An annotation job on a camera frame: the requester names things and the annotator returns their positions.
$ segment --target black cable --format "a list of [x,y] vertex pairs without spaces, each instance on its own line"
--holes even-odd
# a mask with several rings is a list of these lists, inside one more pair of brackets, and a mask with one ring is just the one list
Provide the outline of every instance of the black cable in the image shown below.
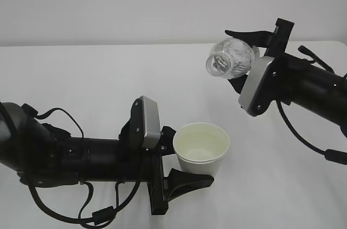
[[313,51],[309,50],[305,46],[299,46],[298,48],[299,52],[306,54],[307,56],[311,57],[317,64],[322,66],[325,70],[328,72],[334,73],[334,70],[326,63],[324,62],[321,58],[316,56]]
[[81,131],[81,135],[82,135],[82,140],[84,139],[85,135],[83,133],[83,130],[81,128],[81,126],[77,123],[77,121],[75,121],[75,119],[70,115],[70,113],[68,113],[66,110],[62,109],[62,108],[53,108],[50,109],[49,111],[45,112],[42,115],[37,115],[35,116],[36,119],[46,119],[48,118],[53,112],[55,111],[62,111],[64,112],[67,116],[69,116],[69,118],[76,124],[76,126],[78,127],[78,129]]
[[113,220],[115,219],[115,216],[117,215],[117,213],[119,211],[121,211],[123,208],[125,208],[129,203],[130,201],[134,198],[137,190],[139,189],[139,186],[141,184],[141,179],[142,179],[142,176],[143,176],[143,172],[144,172],[144,167],[145,165],[143,165],[144,161],[140,161],[140,175],[139,177],[137,178],[137,181],[135,182],[135,185],[134,187],[132,188],[130,194],[128,195],[128,197],[124,200],[123,203],[121,203],[119,205],[119,191],[118,191],[118,186],[119,184],[121,183],[124,183],[123,181],[118,181],[116,184],[115,184],[115,197],[116,197],[116,207],[115,209],[113,210],[113,215],[110,217],[109,221],[107,221],[106,223],[102,224],[102,225],[88,225],[86,222],[82,222],[80,225],[83,227],[83,228],[86,228],[86,229],[102,229],[102,228],[105,228],[106,226],[108,226],[110,223],[113,222]]
[[277,108],[282,116],[282,119],[284,120],[284,122],[287,124],[289,130],[294,134],[294,136],[300,140],[302,142],[303,145],[307,146],[308,148],[312,149],[313,151],[321,154],[321,155],[325,155],[325,151],[322,149],[318,149],[317,147],[315,147],[314,145],[312,145],[311,143],[309,143],[307,140],[305,140],[304,138],[302,138],[300,136],[300,134],[297,133],[297,131],[295,130],[295,128],[293,127],[293,125],[290,123],[289,119],[287,118],[286,114],[284,113],[281,101],[276,100],[277,103]]
[[4,107],[4,105],[1,102],[0,102],[0,114],[4,118],[4,120],[6,122],[6,125],[9,128],[9,131],[11,133],[11,140],[15,141],[15,143],[16,143],[17,152],[18,152],[18,158],[21,161],[21,164],[22,164],[22,167],[23,167],[23,170],[24,170],[24,174],[25,174],[25,178],[27,179],[27,184],[28,184],[28,187],[29,187],[29,191],[31,193],[31,196],[33,197],[34,202],[39,207],[39,209],[41,211],[43,211],[45,214],[49,215],[50,217],[52,217],[52,218],[54,218],[56,220],[59,220],[61,222],[69,223],[69,224],[80,224],[81,221],[85,222],[85,223],[93,222],[94,221],[93,218],[78,219],[78,218],[70,218],[70,217],[66,217],[64,215],[58,214],[58,213],[54,212],[53,210],[49,209],[42,202],[42,200],[40,199],[40,196],[37,193],[35,184],[31,180],[32,173],[31,173],[31,170],[29,169],[29,166],[27,165],[27,158],[26,158],[26,155],[25,155],[25,149],[24,149],[23,142],[19,138],[16,125],[14,124],[11,116],[9,115],[9,113],[6,110],[6,108]]

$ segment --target paper cup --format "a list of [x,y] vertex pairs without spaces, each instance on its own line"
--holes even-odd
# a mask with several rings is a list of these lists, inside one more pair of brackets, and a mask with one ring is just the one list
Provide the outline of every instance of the paper cup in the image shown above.
[[191,123],[173,137],[173,148],[184,172],[216,175],[229,149],[228,134],[209,123]]

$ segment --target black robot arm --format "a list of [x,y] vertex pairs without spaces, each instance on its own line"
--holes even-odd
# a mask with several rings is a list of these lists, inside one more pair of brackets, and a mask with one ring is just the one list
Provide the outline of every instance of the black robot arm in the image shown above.
[[281,116],[297,139],[325,156],[329,161],[347,164],[347,153],[320,150],[304,140],[284,114],[281,103],[296,103],[340,126],[347,137],[347,80],[304,46],[298,49],[312,60],[300,59],[285,52],[294,23],[278,19],[273,33],[257,31],[226,34],[245,41],[250,46],[266,48],[256,59],[248,75],[229,82],[240,94],[241,107],[251,116],[263,114],[275,100]]
[[[65,130],[36,120],[54,110],[57,108],[39,116],[27,104],[20,107],[0,103],[0,163],[18,173],[39,208],[53,218],[86,228],[91,227],[87,225],[90,222],[95,225],[111,222],[131,200],[141,182],[147,183],[151,213],[163,215],[169,201],[209,187],[214,181],[209,175],[175,169],[168,177],[164,176],[162,157],[174,154],[175,130],[168,126],[160,130],[157,104],[145,96],[134,101],[130,119],[118,139],[84,138],[82,130],[82,137],[71,137]],[[94,212],[88,219],[56,214],[42,203],[35,189],[88,181],[136,181],[136,184],[128,201],[116,208]]]

